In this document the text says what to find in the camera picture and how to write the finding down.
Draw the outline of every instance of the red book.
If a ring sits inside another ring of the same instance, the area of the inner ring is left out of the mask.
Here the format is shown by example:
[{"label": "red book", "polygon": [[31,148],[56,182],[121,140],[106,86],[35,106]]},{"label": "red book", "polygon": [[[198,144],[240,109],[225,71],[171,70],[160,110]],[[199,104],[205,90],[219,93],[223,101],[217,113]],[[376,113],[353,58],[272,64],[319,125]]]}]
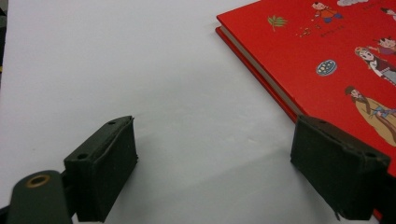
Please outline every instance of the red book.
[{"label": "red book", "polygon": [[329,121],[390,156],[396,176],[396,1],[262,0],[218,20],[291,119]]}]

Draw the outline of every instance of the cartoon illustration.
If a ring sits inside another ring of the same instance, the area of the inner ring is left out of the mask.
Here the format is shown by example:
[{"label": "cartoon illustration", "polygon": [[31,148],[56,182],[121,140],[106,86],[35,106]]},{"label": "cartoon illustration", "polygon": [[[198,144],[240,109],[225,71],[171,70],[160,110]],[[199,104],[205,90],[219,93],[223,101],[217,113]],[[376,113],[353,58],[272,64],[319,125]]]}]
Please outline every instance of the cartoon illustration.
[{"label": "cartoon illustration", "polygon": [[387,13],[388,15],[392,16],[394,20],[396,20],[396,12],[390,8],[381,7],[381,11]]},{"label": "cartoon illustration", "polygon": [[338,0],[337,5],[340,7],[348,7],[352,6],[353,4],[368,2],[369,0]]},{"label": "cartoon illustration", "polygon": [[396,85],[396,67],[387,61],[384,61],[366,48],[355,48],[355,53],[361,57],[379,77],[389,81],[391,84]]},{"label": "cartoon illustration", "polygon": [[273,17],[268,17],[268,22],[272,25],[273,31],[275,31],[275,27],[278,26],[284,26],[288,21],[281,17],[276,17],[275,15]]},{"label": "cartoon illustration", "polygon": [[333,17],[337,19],[343,19],[343,16],[340,13],[338,13],[336,10],[333,10],[331,7],[325,6],[323,3],[315,2],[312,4],[312,8],[317,11],[315,18],[321,17],[326,23],[331,22]]},{"label": "cartoon illustration", "polygon": [[381,38],[379,40],[376,40],[378,43],[379,47],[378,48],[373,48],[368,46],[367,48],[369,49],[374,49],[378,51],[378,53],[381,54],[394,54],[396,55],[396,41],[394,39],[391,39],[391,37],[388,38]]},{"label": "cartoon illustration", "polygon": [[333,60],[326,60],[317,67],[317,74],[321,77],[331,75],[337,69],[337,63]]},{"label": "cartoon illustration", "polygon": [[386,142],[396,147],[396,109],[389,109],[379,102],[363,96],[353,86],[345,89],[345,94],[352,97],[361,116]]}]

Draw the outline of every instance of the white table surface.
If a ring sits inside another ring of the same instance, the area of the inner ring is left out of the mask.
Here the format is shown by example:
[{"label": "white table surface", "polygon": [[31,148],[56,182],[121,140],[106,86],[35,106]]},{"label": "white table surface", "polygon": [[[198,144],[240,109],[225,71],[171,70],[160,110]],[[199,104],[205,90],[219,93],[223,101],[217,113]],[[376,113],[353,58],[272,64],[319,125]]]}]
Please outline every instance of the white table surface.
[{"label": "white table surface", "polygon": [[290,163],[294,123],[215,33],[251,2],[10,1],[0,207],[133,115],[140,160],[106,223],[376,223],[336,220]]}]

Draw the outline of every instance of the cartoon figure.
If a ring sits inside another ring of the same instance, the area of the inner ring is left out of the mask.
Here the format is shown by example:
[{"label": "cartoon figure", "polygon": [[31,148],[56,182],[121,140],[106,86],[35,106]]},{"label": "cartoon figure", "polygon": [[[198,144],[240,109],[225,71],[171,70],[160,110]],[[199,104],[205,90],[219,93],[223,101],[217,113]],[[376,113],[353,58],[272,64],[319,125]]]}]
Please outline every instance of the cartoon figure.
[{"label": "cartoon figure", "polygon": [[394,39],[391,39],[390,37],[388,38],[381,38],[377,40],[377,43],[379,45],[378,48],[373,48],[373,47],[367,47],[369,49],[374,49],[378,51],[378,53],[381,54],[394,54],[396,55],[396,41]]},{"label": "cartoon figure", "polygon": [[381,11],[387,13],[388,15],[392,16],[394,20],[396,20],[396,12],[390,8],[381,7]]},{"label": "cartoon figure", "polygon": [[340,13],[338,13],[336,10],[327,7],[320,2],[315,2],[314,4],[312,4],[312,8],[314,8],[317,11],[317,13],[315,14],[315,18],[321,17],[326,23],[331,22],[333,17],[337,19],[343,18],[343,16]]},{"label": "cartoon figure", "polygon": [[379,77],[382,77],[396,85],[396,67],[375,56],[366,48],[355,48],[355,53],[361,57]]},{"label": "cartoon figure", "polygon": [[386,142],[396,147],[396,109],[389,109],[379,102],[363,96],[353,86],[345,89],[345,94],[352,97],[361,116],[370,124]]}]

